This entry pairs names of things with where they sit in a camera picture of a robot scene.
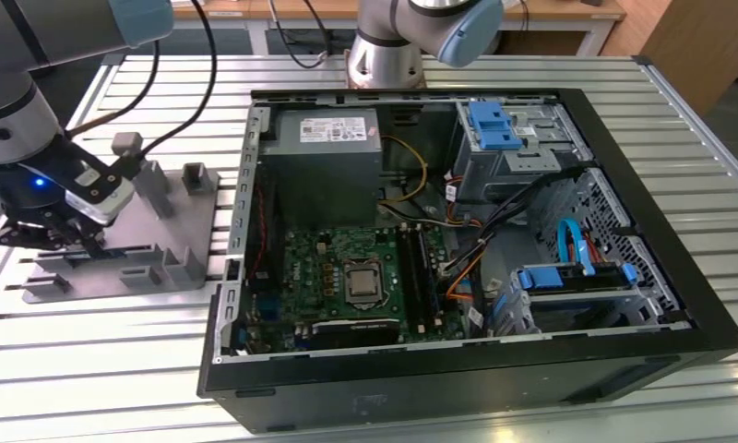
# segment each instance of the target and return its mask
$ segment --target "ram slot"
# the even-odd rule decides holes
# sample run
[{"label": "ram slot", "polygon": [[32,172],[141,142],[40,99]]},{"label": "ram slot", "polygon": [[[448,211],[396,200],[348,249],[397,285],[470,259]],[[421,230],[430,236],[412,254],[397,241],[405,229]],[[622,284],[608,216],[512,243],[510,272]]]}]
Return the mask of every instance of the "ram slot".
[{"label": "ram slot", "polygon": [[432,271],[428,265],[425,240],[420,230],[396,230],[400,278],[405,292],[405,311],[410,332],[424,334],[434,324],[432,307]]}]

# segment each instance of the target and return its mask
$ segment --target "blue plastic latch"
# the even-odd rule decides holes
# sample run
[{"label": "blue plastic latch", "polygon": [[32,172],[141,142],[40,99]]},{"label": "blue plastic latch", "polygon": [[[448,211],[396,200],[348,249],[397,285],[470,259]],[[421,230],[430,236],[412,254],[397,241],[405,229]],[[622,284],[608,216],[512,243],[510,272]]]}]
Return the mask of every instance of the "blue plastic latch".
[{"label": "blue plastic latch", "polygon": [[517,276],[520,277],[520,284],[522,289],[530,289],[533,288],[533,279],[530,278],[530,273],[528,270],[521,270],[517,272]]},{"label": "blue plastic latch", "polygon": [[537,289],[560,288],[564,286],[564,281],[556,267],[529,268],[528,272],[530,272],[533,285]]},{"label": "blue plastic latch", "polygon": [[620,270],[624,272],[629,284],[634,286],[637,284],[637,268],[634,265],[632,263],[624,263],[620,266]]},{"label": "blue plastic latch", "polygon": [[512,130],[512,118],[498,102],[470,102],[470,120],[482,150],[518,150],[521,140]]},{"label": "blue plastic latch", "polygon": [[492,319],[496,319],[498,318],[498,314],[501,313],[501,309],[504,308],[505,306],[505,301],[506,301],[506,297],[505,297],[505,294],[501,295],[498,297],[498,299],[494,301],[494,308],[492,309]]}]

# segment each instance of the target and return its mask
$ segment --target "red wire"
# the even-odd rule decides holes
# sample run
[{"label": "red wire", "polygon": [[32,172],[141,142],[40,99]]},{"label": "red wire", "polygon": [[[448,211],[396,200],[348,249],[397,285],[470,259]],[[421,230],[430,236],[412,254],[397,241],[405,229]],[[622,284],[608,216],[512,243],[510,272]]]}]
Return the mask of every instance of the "red wire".
[{"label": "red wire", "polygon": [[262,194],[262,189],[257,187],[257,197],[260,198],[260,252],[257,253],[257,260],[254,261],[254,266],[252,266],[249,278],[254,278],[257,269],[260,268],[260,262],[262,261],[262,254],[265,252],[265,196]]}]

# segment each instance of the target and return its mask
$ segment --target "orange wire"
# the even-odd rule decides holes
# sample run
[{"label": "orange wire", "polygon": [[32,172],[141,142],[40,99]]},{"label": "orange wire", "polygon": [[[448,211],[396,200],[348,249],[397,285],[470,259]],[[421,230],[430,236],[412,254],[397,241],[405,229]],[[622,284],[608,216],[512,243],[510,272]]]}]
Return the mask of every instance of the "orange wire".
[{"label": "orange wire", "polygon": [[476,258],[473,259],[470,264],[465,267],[462,272],[458,274],[457,279],[454,280],[454,282],[452,283],[452,286],[448,288],[448,291],[445,292],[445,298],[453,298],[454,297],[454,290],[458,286],[458,283],[462,281],[465,276],[470,273],[470,270],[473,269],[473,267],[476,266],[476,263],[478,263],[478,260],[481,259],[481,257],[484,256],[484,254],[486,252],[488,252],[486,250],[481,251],[481,254],[478,254],[476,256]]},{"label": "orange wire", "polygon": [[606,259],[604,258],[604,254],[602,252],[600,251],[600,249],[597,248],[596,244],[593,243],[593,241],[590,241],[590,237],[588,235],[582,235],[582,237],[585,238],[586,242],[588,242],[588,249],[590,250],[590,255],[593,256],[593,259],[598,262],[605,262]]},{"label": "orange wire", "polygon": [[[462,224],[461,221],[458,221],[457,219],[454,219],[454,216],[452,215],[454,213],[454,202],[452,201],[449,204],[448,204],[448,208],[445,210],[445,219],[452,223],[452,224]],[[477,219],[470,219],[470,225],[472,226],[476,226],[477,228],[480,228],[482,226],[481,224],[481,221],[477,220]]]}]

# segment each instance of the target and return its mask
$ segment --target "aluminum extrusion table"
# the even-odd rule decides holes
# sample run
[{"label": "aluminum extrusion table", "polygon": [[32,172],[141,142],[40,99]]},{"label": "aluminum extrusion table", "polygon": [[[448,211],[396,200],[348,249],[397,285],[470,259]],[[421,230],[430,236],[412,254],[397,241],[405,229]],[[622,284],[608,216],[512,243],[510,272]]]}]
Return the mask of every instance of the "aluminum extrusion table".
[{"label": "aluminum extrusion table", "polygon": [[[150,97],[81,137],[112,159],[112,136],[154,138],[200,103],[208,58],[166,56]],[[249,91],[341,88],[344,59],[301,71],[284,56],[224,56],[216,96],[196,123],[153,151],[166,168],[205,162],[221,173],[216,228],[230,221]],[[150,57],[102,66],[73,118],[121,108]],[[461,70],[425,60],[432,88],[582,88],[738,323],[738,164],[656,69],[625,58],[492,57]],[[226,232],[213,231],[218,275]],[[168,293],[28,305],[16,284],[34,252],[0,247],[0,441],[213,441],[250,437],[194,393],[208,302],[216,284]],[[526,410],[264,441],[672,441],[738,437],[738,354],[682,371],[613,403]]]}]

